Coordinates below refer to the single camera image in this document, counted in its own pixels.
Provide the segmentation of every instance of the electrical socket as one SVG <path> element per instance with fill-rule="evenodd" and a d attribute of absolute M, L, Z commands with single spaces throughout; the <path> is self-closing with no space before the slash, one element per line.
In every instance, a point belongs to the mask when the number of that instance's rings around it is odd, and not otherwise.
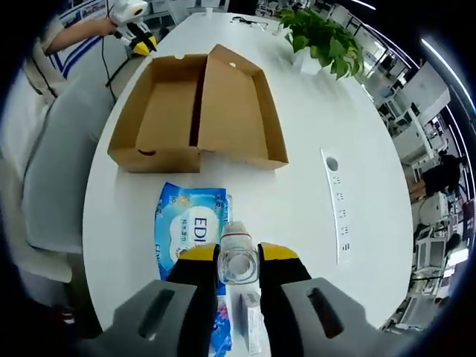
<path fill-rule="evenodd" d="M 335 222 L 336 239 L 336 260 L 337 264 L 349 263 L 352 260 L 350 249 L 350 240 L 352 234 L 350 229 L 352 197 L 349 197 L 345 183 L 350 182 L 349 177 L 345 177 L 345 171 L 342 170 L 344 164 L 341 158 L 321 149 L 321 155 L 326 170 L 327 182 L 329 184 L 329 193 L 332 200 L 332 213 Z"/>

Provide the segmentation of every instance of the office desk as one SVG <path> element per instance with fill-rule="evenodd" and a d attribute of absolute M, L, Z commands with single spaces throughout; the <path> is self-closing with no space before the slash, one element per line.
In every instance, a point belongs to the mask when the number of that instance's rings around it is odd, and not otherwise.
<path fill-rule="evenodd" d="M 101 326 L 114 310 L 159 278 L 154 212 L 166 181 L 183 187 L 226 187 L 233 216 L 255 242 L 286 245 L 313 277 L 325 277 L 366 309 L 379 327 L 405 297 L 412 260 L 412 218 L 405 177 L 376 109 L 353 79 L 329 73 L 298 74 L 283 36 L 231 22 L 233 14 L 195 13 L 158 45 L 154 56 L 208 53 L 217 43 L 243 55 L 266 73 L 280 118 L 290 164 L 258 170 L 203 154 L 200 174 L 129 174 L 107 155 L 118 115 L 150 58 L 118 98 L 97 146 L 83 215 L 83 252 L 92 303 Z M 326 155 L 338 158 L 339 184 L 348 204 L 351 258 L 337 264 L 338 233 Z M 242 289 L 256 287 L 245 286 Z M 232 307 L 238 304 L 231 288 Z M 241 341 L 235 332 L 234 353 Z"/>

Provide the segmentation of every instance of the open cardboard box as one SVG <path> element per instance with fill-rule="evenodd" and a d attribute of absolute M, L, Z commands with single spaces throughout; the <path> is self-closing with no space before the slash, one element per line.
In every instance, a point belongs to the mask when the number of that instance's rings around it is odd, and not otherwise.
<path fill-rule="evenodd" d="M 197 173 L 202 150 L 268 169 L 288 163 L 263 71 L 221 45 L 208 55 L 153 59 L 108 154 L 132 173 Z"/>

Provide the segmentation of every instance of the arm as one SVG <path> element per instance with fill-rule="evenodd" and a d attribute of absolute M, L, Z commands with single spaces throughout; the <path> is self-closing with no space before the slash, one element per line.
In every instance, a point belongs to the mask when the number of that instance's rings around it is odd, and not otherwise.
<path fill-rule="evenodd" d="M 61 30 L 45 49 L 45 54 L 55 54 L 58 51 L 94 36 L 107 36 L 116 29 L 110 19 L 95 19 L 73 25 Z"/>

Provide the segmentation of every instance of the green leaves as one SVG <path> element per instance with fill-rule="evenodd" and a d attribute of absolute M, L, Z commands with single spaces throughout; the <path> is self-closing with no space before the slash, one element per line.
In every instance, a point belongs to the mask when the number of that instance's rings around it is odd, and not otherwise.
<path fill-rule="evenodd" d="M 354 36 L 337 22 L 323 19 L 315 10 L 281 10 L 281 23 L 290 28 L 286 35 L 294 52 L 309 46 L 311 58 L 322 67 L 331 65 L 337 79 L 355 76 L 364 68 L 361 46 Z"/>
<path fill-rule="evenodd" d="M 294 52 L 298 52 L 307 46 L 309 40 L 305 36 L 298 36 L 292 39 L 292 49 Z"/>
<path fill-rule="evenodd" d="M 311 58 L 319 58 L 319 50 L 317 47 L 311 46 L 310 53 L 311 53 Z"/>
<path fill-rule="evenodd" d="M 329 56 L 342 57 L 346 54 L 344 46 L 335 38 L 330 39 Z"/>

